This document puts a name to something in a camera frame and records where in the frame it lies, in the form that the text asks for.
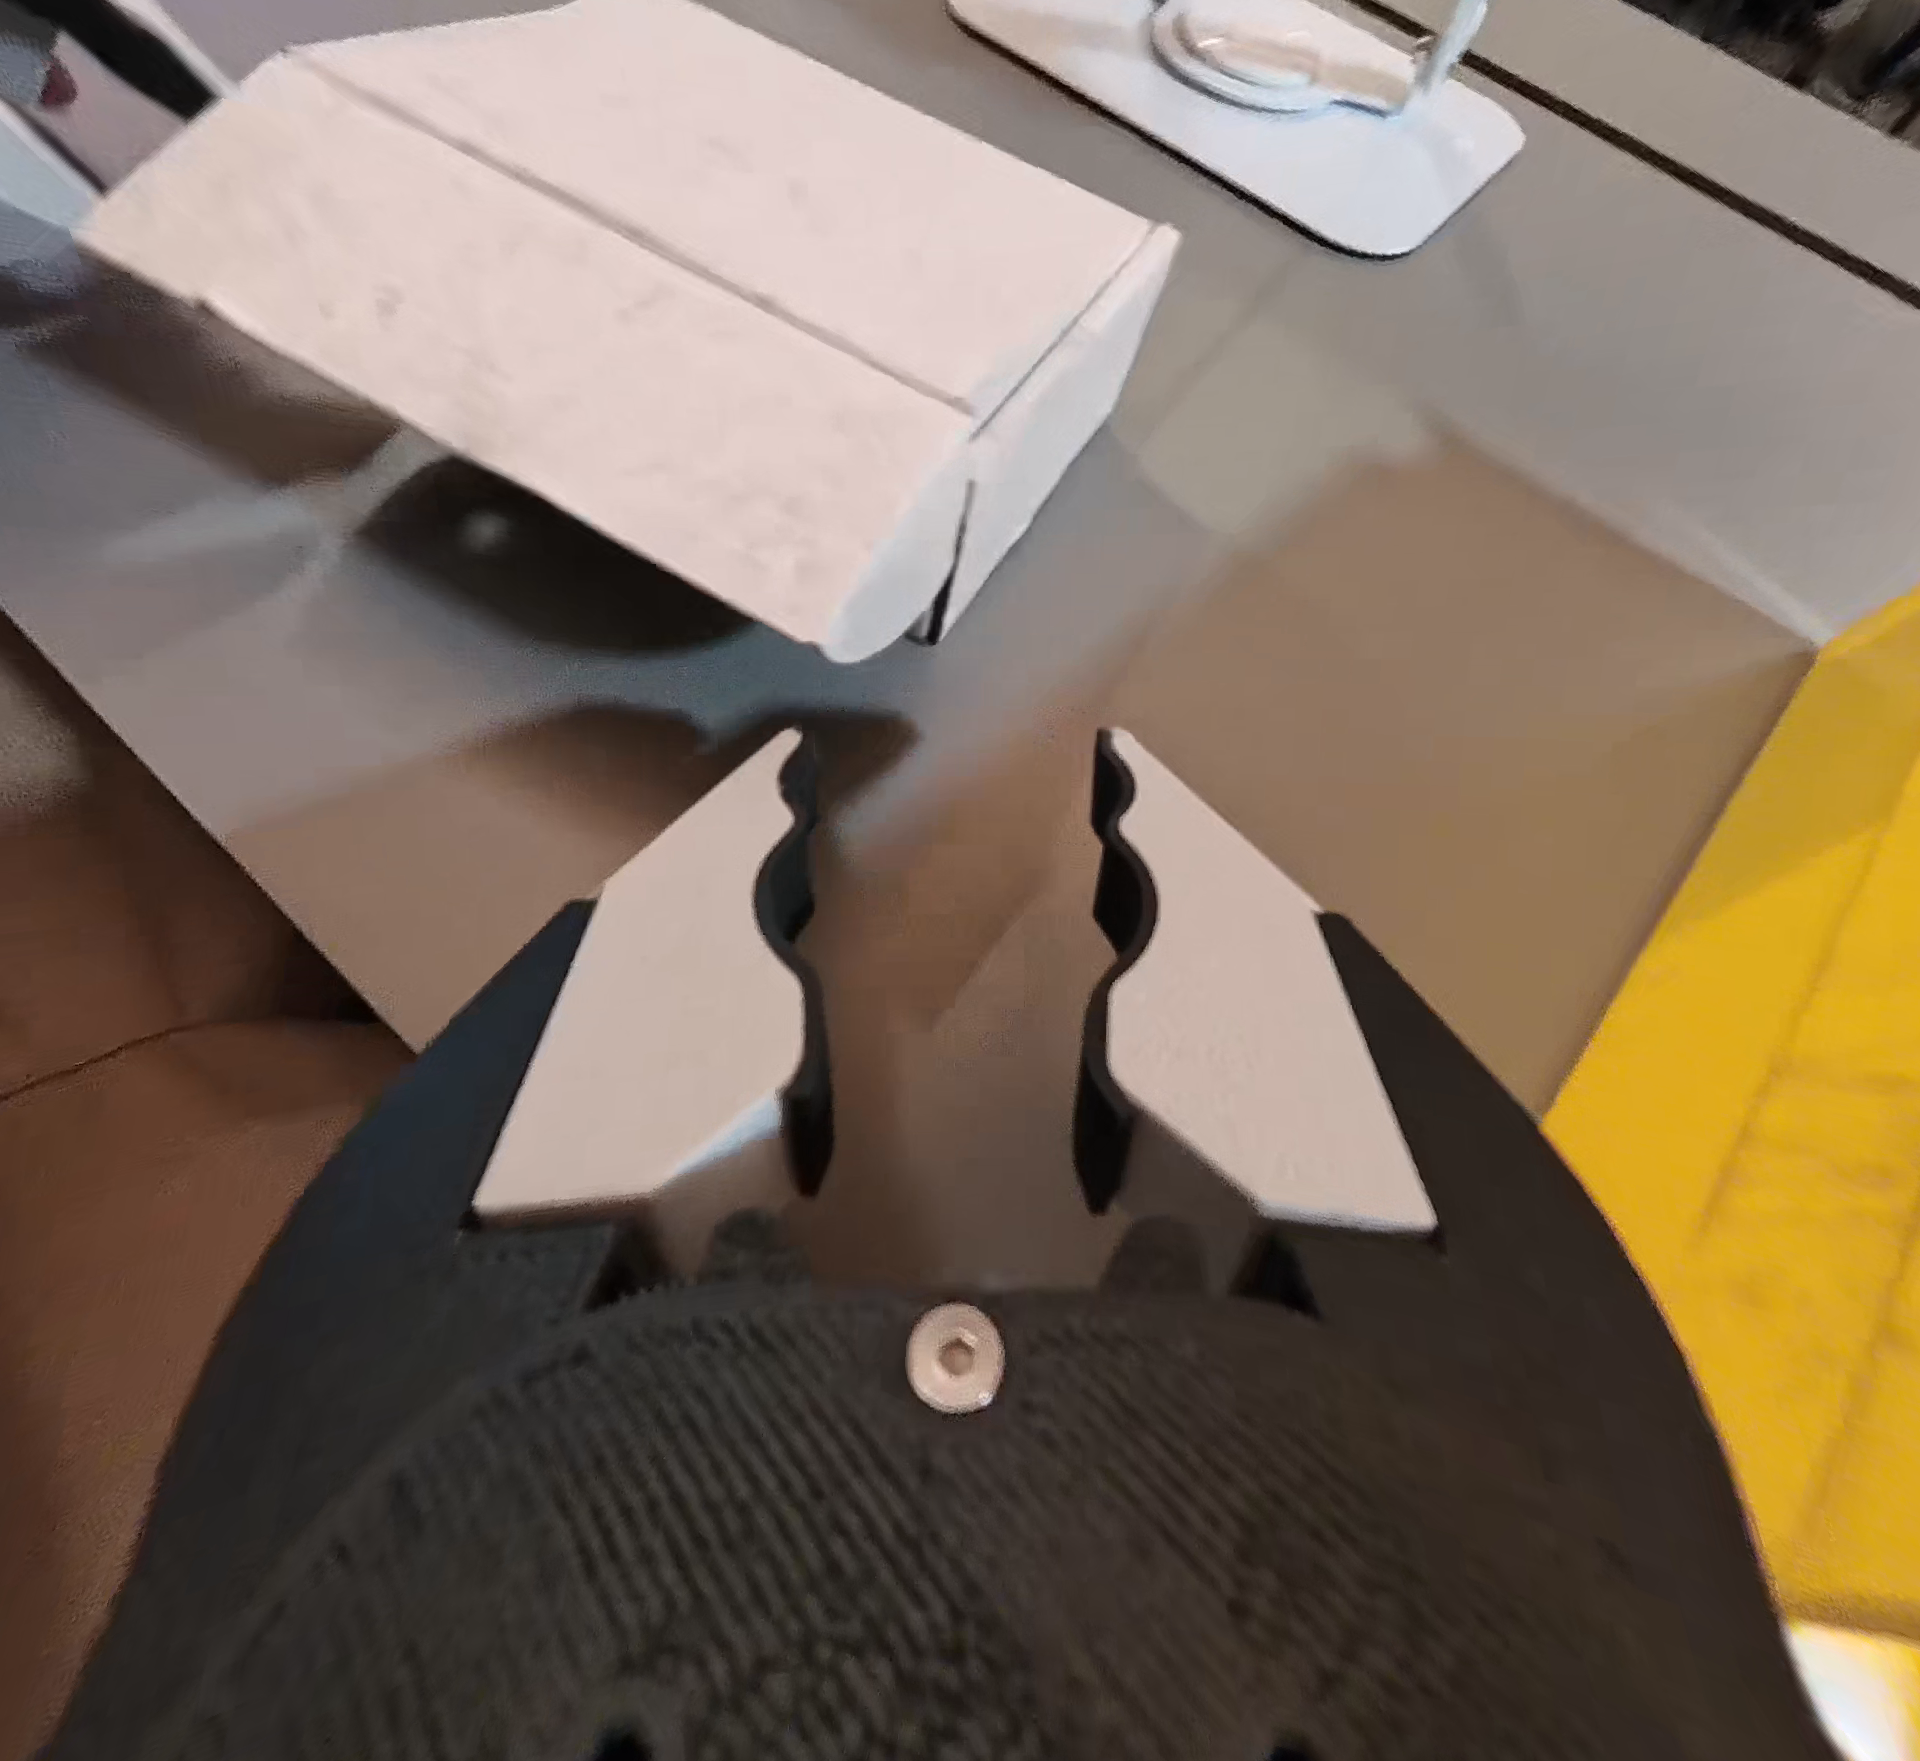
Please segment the white cardboard mailer box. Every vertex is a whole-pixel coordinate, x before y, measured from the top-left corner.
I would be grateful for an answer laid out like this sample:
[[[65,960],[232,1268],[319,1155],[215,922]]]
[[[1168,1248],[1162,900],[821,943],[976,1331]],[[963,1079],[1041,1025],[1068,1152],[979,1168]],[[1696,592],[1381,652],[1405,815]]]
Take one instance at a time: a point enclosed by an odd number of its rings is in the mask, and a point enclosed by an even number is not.
[[[835,664],[958,617],[1181,233],[695,0],[292,46],[99,263]]]

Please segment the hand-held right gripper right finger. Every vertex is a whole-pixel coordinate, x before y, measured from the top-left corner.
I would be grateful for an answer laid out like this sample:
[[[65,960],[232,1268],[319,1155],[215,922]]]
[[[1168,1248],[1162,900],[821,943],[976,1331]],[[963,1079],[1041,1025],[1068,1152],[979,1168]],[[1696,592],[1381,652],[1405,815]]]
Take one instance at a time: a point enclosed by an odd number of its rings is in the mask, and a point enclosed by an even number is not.
[[[1091,835],[1111,960],[1075,1085],[1085,1210],[1435,1232],[1319,903],[1123,730],[1095,743]]]

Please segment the yellow plastic bin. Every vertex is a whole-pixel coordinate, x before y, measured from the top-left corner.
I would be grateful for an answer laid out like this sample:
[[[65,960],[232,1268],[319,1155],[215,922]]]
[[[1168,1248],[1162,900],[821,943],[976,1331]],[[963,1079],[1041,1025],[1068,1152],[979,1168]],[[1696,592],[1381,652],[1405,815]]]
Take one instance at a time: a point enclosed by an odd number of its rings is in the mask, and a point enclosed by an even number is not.
[[[1916,1644],[1916,592],[1815,659],[1548,1138],[1676,1336],[1783,1615]]]

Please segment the white stand with wooden board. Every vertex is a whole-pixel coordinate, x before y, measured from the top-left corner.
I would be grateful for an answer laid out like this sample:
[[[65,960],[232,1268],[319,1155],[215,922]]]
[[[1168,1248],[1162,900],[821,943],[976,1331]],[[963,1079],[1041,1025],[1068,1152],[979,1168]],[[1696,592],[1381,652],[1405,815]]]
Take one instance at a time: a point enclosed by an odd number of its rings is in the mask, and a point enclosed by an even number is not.
[[[1309,0],[946,0],[976,40],[1361,260],[1402,260],[1522,151],[1455,80],[1491,0],[1393,48]]]

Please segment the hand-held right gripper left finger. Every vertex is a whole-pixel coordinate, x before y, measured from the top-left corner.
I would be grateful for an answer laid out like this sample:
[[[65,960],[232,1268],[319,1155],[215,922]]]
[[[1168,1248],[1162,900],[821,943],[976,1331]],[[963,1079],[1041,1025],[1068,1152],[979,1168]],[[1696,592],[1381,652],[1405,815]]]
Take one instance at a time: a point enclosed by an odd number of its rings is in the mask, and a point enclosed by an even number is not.
[[[781,732],[598,893],[471,1208],[725,1222],[835,1155],[811,923],[818,752]]]

